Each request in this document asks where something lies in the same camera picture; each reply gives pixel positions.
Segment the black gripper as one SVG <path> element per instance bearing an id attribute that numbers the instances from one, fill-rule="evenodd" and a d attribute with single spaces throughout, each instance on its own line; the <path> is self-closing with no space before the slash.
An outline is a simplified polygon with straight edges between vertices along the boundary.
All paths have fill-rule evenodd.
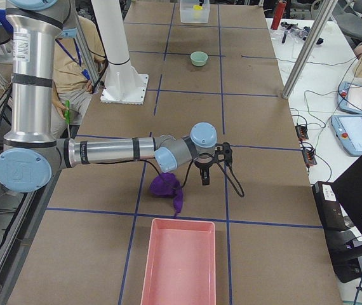
<path id="1" fill-rule="evenodd" d="M 201 182 L 203 186 L 210 185 L 210 171 L 209 168 L 214 162 L 214 156 L 210 153 L 201 153 L 194 160 L 194 164 L 200 169 Z"/>

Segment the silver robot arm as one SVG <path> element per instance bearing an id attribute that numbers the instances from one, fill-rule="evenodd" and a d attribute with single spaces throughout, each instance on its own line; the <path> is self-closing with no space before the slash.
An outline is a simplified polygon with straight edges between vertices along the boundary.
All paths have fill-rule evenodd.
<path id="1" fill-rule="evenodd" d="M 51 93 L 55 40 L 77 27 L 72 1 L 8 1 L 13 27 L 13 111 L 11 130 L 0 154 L 0 183 L 19 193 L 45 186 L 59 170 L 76 165 L 115 164 L 155 159 L 163 172 L 189 162 L 209 163 L 217 145 L 216 129 L 198 123 L 190 134 L 76 142 L 51 133 Z"/>

